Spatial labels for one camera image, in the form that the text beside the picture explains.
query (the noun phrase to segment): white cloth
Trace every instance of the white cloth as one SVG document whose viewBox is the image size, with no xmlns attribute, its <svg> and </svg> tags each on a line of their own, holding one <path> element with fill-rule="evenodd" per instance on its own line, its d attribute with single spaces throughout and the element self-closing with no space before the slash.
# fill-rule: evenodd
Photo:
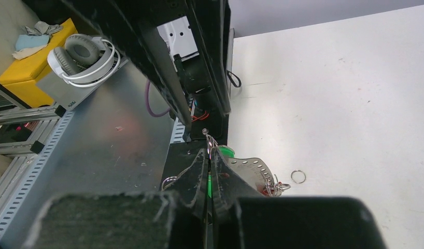
<svg viewBox="0 0 424 249">
<path fill-rule="evenodd" d="M 20 51 L 15 51 L 12 54 L 12 57 L 14 57 L 17 60 L 22 60 L 26 57 L 29 57 L 33 54 L 35 54 L 36 52 L 42 50 L 43 48 L 47 47 L 46 45 L 42 45 L 42 46 L 38 46 L 38 47 L 34 47 L 34 48 L 25 48 L 25 49 L 21 49 Z"/>
<path fill-rule="evenodd" d="M 51 35 L 62 30 L 62 26 L 59 24 L 48 25 L 42 21 L 38 21 L 33 29 L 28 26 L 25 27 L 28 35 Z"/>
</svg>

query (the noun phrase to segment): white tabletop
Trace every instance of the white tabletop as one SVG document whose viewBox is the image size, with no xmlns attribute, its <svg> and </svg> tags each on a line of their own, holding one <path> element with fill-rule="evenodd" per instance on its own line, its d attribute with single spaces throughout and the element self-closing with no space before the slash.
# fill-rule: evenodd
<svg viewBox="0 0 424 249">
<path fill-rule="evenodd" d="M 283 196 L 358 198 L 389 248 L 424 248 L 424 5 L 238 38 L 232 71 L 236 157 Z"/>
</svg>

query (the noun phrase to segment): black metal frame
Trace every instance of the black metal frame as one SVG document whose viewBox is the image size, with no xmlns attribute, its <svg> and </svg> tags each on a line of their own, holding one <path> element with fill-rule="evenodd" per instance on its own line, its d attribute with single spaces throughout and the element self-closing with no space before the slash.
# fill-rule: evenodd
<svg viewBox="0 0 424 249">
<path fill-rule="evenodd" d="M 219 114 L 230 112 L 225 67 L 230 29 L 227 0 L 62 0 L 107 36 L 154 83 L 172 111 L 191 129 L 179 77 L 157 26 L 186 16 Z"/>
<path fill-rule="evenodd" d="M 163 192 L 52 201 L 34 224 L 40 229 L 31 230 L 31 248 L 205 248 L 210 242 L 229 249 L 385 248 L 360 201 L 264 197 L 231 170 L 219 149 L 211 154 L 209 160 L 200 149 Z"/>
</svg>

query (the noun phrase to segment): white headphones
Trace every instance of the white headphones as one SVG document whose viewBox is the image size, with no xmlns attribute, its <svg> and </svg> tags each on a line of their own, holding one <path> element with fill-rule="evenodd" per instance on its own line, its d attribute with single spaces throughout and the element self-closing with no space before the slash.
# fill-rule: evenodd
<svg viewBox="0 0 424 249">
<path fill-rule="evenodd" d="M 85 88 L 96 86 L 113 75 L 120 65 L 120 54 L 113 43 L 100 36 L 74 34 L 66 39 L 65 49 L 56 47 L 49 52 L 47 62 L 67 84 Z"/>
</svg>

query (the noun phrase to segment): yellow cushion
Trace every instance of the yellow cushion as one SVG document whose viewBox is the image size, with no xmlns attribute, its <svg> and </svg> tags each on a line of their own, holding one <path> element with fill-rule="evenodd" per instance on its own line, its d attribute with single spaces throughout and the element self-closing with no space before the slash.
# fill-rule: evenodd
<svg viewBox="0 0 424 249">
<path fill-rule="evenodd" d="M 23 60 L 15 60 L 10 67 L 0 75 L 0 84 L 5 86 L 7 84 L 29 81 L 37 78 L 41 71 L 48 66 L 47 55 L 49 52 L 55 47 L 63 47 L 67 37 L 77 32 L 70 18 L 62 24 L 62 27 L 63 29 L 61 31 L 52 35 L 47 47 Z"/>
<path fill-rule="evenodd" d="M 51 105 L 53 99 L 35 85 L 51 71 L 52 69 L 47 65 L 35 79 L 7 84 L 4 85 L 4 87 L 32 108 L 37 108 L 42 105 Z"/>
</svg>

